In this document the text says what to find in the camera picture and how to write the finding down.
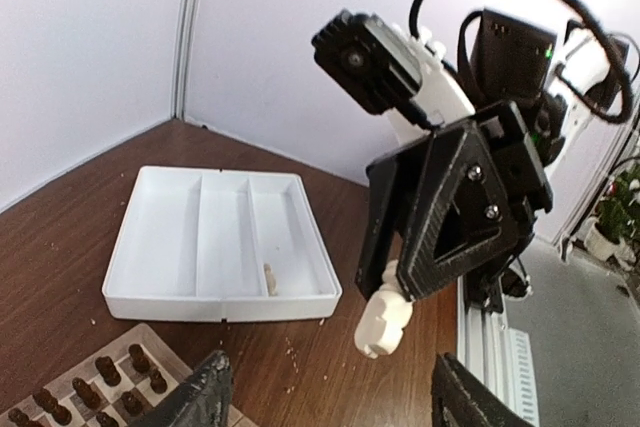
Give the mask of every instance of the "wooden table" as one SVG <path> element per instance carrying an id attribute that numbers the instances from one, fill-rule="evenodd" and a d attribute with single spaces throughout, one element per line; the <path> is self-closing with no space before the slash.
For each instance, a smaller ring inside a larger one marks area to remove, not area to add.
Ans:
<path id="1" fill-rule="evenodd" d="M 323 325 L 151 323 L 187 364 L 222 345 L 235 371 L 234 405 L 264 427 L 430 425 L 435 354 L 455 350 L 455 287 L 416 305 L 394 355 L 366 359 L 352 339 L 364 307 L 353 276 L 367 190 L 178 121 L 125 142 L 0 215 L 0 411 L 135 325 L 111 318 L 101 286 L 143 165 L 300 174 L 344 288 Z"/>

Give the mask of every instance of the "white tray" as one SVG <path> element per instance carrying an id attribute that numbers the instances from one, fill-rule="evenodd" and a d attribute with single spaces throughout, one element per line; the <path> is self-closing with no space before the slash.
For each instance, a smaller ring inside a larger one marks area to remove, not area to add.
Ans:
<path id="1" fill-rule="evenodd" d="M 146 166 L 102 293 L 116 318 L 243 322 L 329 317 L 342 288 L 299 176 Z"/>

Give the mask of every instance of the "chess board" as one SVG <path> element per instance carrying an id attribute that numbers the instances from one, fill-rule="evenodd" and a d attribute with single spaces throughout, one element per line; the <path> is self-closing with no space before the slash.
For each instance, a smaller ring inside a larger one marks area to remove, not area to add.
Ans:
<path id="1" fill-rule="evenodd" d="M 150 386 L 146 375 L 136 372 L 131 364 L 128 348 L 131 344 L 139 344 L 151 362 L 151 367 L 157 367 L 167 381 L 167 390 L 163 394 L 156 394 Z M 113 359 L 122 378 L 120 384 L 109 387 L 95 368 L 97 357 L 109 356 Z M 68 370 L 51 383 L 43 386 L 56 397 L 61 405 L 71 412 L 71 423 L 66 427 L 100 427 L 95 415 L 103 411 L 116 419 L 120 427 L 128 425 L 140 416 L 133 418 L 127 413 L 120 396 L 125 391 L 131 391 L 143 405 L 143 414 L 153 409 L 162 399 L 176 388 L 186 377 L 191 374 L 191 369 L 165 344 L 160 337 L 146 324 L 138 324 L 106 347 Z M 87 408 L 77 396 L 71 381 L 75 377 L 84 379 L 100 396 L 101 404 L 95 411 Z M 41 386 L 34 386 L 34 391 Z M 31 397 L 14 405 L 32 420 L 37 420 L 44 427 L 59 427 L 60 424 L 53 420 L 51 415 L 38 407 Z M 0 415 L 0 427 L 15 427 L 9 421 L 9 410 Z M 231 407 L 229 411 L 228 427 L 257 427 L 247 419 L 238 409 Z"/>

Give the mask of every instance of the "gray floor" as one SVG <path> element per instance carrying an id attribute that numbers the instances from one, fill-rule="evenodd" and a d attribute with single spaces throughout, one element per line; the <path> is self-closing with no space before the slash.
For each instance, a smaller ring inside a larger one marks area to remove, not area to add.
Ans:
<path id="1" fill-rule="evenodd" d="M 621 279 L 538 244 L 522 260 L 533 296 L 507 314 L 530 336 L 541 425 L 640 426 L 640 314 Z"/>

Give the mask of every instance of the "flower pot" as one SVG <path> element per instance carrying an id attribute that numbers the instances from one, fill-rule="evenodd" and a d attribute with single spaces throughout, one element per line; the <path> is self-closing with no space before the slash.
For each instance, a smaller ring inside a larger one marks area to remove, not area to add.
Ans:
<path id="1" fill-rule="evenodd" d="M 614 244 L 609 241 L 600 233 L 597 225 L 597 223 L 594 223 L 587 232 L 587 236 L 584 239 L 584 246 L 596 259 L 605 261 L 614 254 L 620 244 Z"/>

